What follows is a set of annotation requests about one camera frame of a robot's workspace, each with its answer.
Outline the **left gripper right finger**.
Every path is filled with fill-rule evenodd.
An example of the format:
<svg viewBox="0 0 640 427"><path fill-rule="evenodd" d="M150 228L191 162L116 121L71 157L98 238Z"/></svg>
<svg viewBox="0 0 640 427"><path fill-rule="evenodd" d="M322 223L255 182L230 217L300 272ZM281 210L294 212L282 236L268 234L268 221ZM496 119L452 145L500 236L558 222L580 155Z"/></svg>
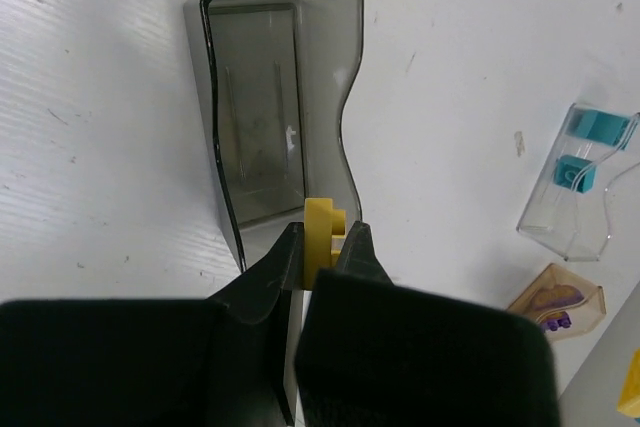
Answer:
<svg viewBox="0 0 640 427"><path fill-rule="evenodd" d="M309 426L556 426L554 359L532 321L395 285L369 225L321 271L295 372Z"/></svg>

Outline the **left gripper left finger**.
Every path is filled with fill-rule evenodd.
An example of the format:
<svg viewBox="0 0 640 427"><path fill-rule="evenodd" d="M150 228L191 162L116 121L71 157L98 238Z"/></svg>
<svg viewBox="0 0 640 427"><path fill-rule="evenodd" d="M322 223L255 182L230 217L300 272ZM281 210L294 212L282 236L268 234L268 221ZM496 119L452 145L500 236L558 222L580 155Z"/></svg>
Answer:
<svg viewBox="0 0 640 427"><path fill-rule="evenodd" d="M304 228L207 298L1 306L5 426L291 426Z"/></svg>

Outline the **yellow lego pieces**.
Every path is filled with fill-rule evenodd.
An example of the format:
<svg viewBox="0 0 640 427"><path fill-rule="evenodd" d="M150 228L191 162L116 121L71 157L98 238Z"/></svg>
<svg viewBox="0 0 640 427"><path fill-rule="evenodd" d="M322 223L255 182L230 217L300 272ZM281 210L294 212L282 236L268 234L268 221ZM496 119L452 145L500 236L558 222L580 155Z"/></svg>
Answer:
<svg viewBox="0 0 640 427"><path fill-rule="evenodd" d="M336 209L331 198L307 198L304 204L303 287L313 289L322 269L333 269L341 253L335 240L346 238L346 211Z"/></svg>

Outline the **purple rounded printed lego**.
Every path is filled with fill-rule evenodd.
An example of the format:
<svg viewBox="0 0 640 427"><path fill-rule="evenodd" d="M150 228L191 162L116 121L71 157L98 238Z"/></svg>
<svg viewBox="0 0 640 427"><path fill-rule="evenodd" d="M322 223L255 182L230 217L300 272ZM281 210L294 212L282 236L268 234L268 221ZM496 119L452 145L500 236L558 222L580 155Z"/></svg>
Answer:
<svg viewBox="0 0 640 427"><path fill-rule="evenodd" d="M551 288L540 288L531 298L530 308L542 311L578 305L583 301L584 295L575 286L556 284Z"/></svg>

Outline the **purple lego brick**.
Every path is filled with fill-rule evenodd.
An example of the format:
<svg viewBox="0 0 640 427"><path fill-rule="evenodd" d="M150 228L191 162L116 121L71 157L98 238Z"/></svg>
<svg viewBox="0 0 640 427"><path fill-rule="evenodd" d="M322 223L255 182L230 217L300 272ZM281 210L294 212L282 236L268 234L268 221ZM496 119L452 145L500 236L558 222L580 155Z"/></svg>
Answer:
<svg viewBox="0 0 640 427"><path fill-rule="evenodd" d="M539 325L544 332L556 332L562 329L570 329L572 327L572 321L566 311L559 311L543 317Z"/></svg>

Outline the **yellow curved lego piece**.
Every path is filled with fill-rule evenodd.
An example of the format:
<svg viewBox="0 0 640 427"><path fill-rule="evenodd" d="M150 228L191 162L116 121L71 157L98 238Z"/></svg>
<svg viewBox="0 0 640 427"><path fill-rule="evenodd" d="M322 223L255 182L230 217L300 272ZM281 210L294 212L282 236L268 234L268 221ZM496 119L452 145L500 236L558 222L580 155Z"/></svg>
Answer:
<svg viewBox="0 0 640 427"><path fill-rule="evenodd" d="M627 376L617 403L617 411L639 422L640 418L640 350L631 360Z"/></svg>

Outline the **small teal lego brick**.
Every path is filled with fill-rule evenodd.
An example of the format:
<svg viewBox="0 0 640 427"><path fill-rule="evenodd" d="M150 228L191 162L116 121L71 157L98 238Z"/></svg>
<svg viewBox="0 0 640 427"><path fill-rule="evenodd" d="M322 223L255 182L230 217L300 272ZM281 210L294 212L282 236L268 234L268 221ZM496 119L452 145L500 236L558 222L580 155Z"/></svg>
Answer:
<svg viewBox="0 0 640 427"><path fill-rule="evenodd" d="M563 155L557 159L553 174L556 186L584 194L593 188L596 167L584 158Z"/></svg>

